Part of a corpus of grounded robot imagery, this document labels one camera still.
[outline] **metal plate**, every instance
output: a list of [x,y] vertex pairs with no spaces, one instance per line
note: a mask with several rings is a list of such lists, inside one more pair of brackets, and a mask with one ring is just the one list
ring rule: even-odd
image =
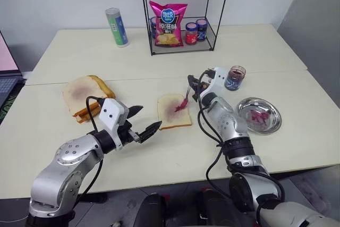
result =
[[280,112],[264,99],[246,98],[238,104],[237,112],[246,120],[251,131],[271,134],[281,127]]

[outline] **table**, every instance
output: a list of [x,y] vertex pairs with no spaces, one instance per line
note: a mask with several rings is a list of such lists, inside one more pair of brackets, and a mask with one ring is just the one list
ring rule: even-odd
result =
[[[144,106],[131,119],[135,131],[142,131],[158,120],[159,96],[183,94],[187,87],[186,78],[106,83],[127,106]],[[0,125],[0,198],[30,197],[34,178],[51,162],[59,145],[92,130],[90,123],[78,124],[68,112],[61,93],[64,85],[25,86]],[[308,71],[248,73],[238,91],[223,89],[222,96],[234,107],[247,97],[264,98],[280,111],[283,123],[276,133],[262,136],[250,132],[255,152],[269,172],[340,163],[340,110]],[[131,143],[106,155],[91,191],[205,179],[205,171],[218,148],[199,130],[198,106],[193,99],[189,111],[191,127],[158,131],[142,145]],[[84,180],[81,191],[94,172]],[[211,178],[228,176],[226,164],[220,159],[211,171]]]
[[27,81],[69,82],[95,74],[103,80],[186,77],[206,68],[242,65],[247,73],[306,70],[270,24],[222,26],[213,52],[150,54],[146,29],[127,29],[130,45],[116,47],[109,29],[60,30]]

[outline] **laptop screen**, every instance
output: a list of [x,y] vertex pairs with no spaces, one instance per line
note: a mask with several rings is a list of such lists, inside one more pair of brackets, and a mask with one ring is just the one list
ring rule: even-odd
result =
[[17,70],[18,66],[16,65],[10,50],[7,47],[5,39],[0,32],[0,73],[5,73],[6,71],[13,73],[13,71]]

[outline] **chips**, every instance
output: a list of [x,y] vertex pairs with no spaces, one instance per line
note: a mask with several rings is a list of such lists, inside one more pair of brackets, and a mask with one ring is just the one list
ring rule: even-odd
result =
[[149,2],[156,15],[156,45],[181,47],[181,21],[187,4],[167,4],[161,6],[153,1]]

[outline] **blue jar lid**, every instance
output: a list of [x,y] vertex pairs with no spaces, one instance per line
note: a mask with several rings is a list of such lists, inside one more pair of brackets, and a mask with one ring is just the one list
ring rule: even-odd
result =
[[194,22],[189,22],[185,25],[185,28],[187,31],[196,31],[197,30],[197,24]]
[[150,19],[150,22],[151,22],[151,25],[152,25],[152,26],[156,26],[156,16],[152,17],[152,18]]
[[208,26],[208,21],[206,19],[198,19],[196,24],[200,28],[206,28]]

